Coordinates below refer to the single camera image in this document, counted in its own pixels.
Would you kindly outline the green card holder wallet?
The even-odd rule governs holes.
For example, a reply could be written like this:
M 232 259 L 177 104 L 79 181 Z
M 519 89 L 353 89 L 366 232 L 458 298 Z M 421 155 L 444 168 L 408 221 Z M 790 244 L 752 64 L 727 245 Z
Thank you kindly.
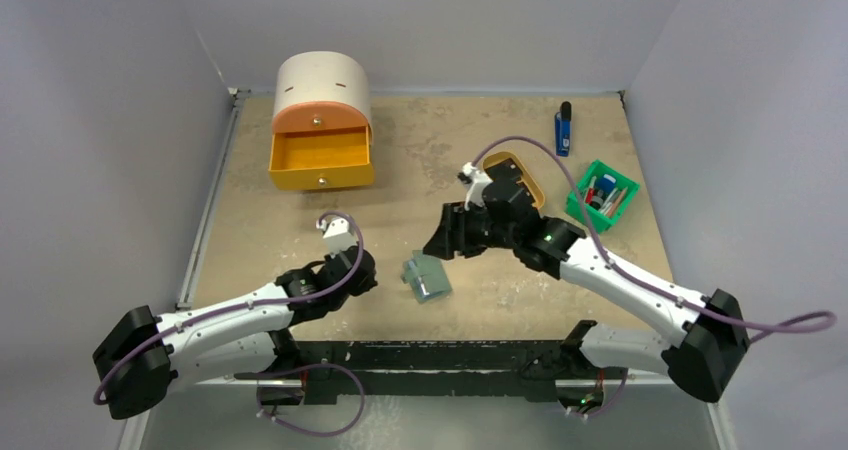
M 401 280 L 411 288 L 420 304 L 452 292 L 442 261 L 420 250 L 413 251 L 412 257 L 403 262 Z

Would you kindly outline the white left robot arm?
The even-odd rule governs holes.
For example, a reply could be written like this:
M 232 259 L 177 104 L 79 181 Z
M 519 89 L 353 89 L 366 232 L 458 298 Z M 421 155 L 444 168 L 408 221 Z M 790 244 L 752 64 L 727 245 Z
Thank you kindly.
M 100 379 L 93 401 L 124 420 L 219 376 L 266 371 L 287 378 L 298 352 L 283 342 L 286 331 L 339 310 L 376 284 L 373 256 L 351 247 L 219 304 L 162 315 L 136 307 L 93 353 Z

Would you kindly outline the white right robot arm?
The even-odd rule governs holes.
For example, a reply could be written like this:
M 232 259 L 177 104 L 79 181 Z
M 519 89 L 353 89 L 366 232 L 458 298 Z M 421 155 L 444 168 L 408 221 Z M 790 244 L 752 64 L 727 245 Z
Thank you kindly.
M 726 321 L 741 316 L 735 297 L 680 287 L 596 246 L 579 227 L 541 215 L 516 182 L 494 180 L 470 163 L 457 178 L 466 197 L 443 205 L 424 254 L 451 260 L 508 249 L 525 267 L 590 290 L 649 326 L 626 331 L 581 322 L 561 351 L 573 376 L 604 367 L 638 369 L 669 377 L 703 402 L 721 399 L 750 346 L 746 330 Z

